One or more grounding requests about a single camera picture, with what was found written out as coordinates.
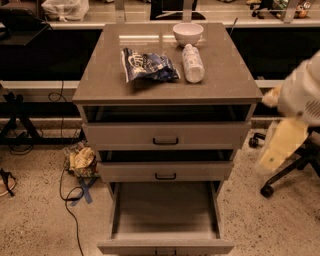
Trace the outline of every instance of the bottle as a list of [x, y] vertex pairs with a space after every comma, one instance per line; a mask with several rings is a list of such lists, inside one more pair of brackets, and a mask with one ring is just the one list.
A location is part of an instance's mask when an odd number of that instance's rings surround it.
[[184, 74], [190, 83], [198, 83], [204, 77], [204, 68], [199, 51], [191, 44], [187, 44], [182, 51]]

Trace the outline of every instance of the drawer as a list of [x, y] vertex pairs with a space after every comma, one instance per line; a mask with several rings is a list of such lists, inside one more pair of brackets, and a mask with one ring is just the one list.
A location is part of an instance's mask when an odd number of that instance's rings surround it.
[[103, 254], [227, 254], [210, 182], [116, 183]]
[[250, 127], [250, 122], [83, 124], [95, 150], [238, 149]]
[[229, 162], [98, 163], [104, 182], [222, 181], [230, 176]]

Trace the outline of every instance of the white plastic bag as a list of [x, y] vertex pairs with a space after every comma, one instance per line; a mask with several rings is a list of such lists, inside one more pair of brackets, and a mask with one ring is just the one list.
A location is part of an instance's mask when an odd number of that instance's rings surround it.
[[46, 0], [41, 6], [50, 19], [76, 21], [88, 12], [89, 0]]

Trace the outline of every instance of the desk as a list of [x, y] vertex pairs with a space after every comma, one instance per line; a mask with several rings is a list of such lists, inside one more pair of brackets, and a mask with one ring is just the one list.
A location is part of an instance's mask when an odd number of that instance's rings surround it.
[[[206, 74], [188, 83], [173, 25], [106, 25], [73, 97], [113, 198], [108, 239], [98, 244], [106, 254], [233, 247], [222, 238], [216, 198], [262, 95], [222, 24], [202, 24]], [[124, 47], [165, 54], [181, 79], [126, 83]]]

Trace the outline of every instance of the white bowl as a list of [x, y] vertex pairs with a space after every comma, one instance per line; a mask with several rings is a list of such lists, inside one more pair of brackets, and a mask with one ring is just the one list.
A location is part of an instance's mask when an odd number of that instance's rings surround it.
[[179, 23], [174, 25], [173, 34], [181, 46], [195, 45], [201, 38], [203, 27], [196, 23]]

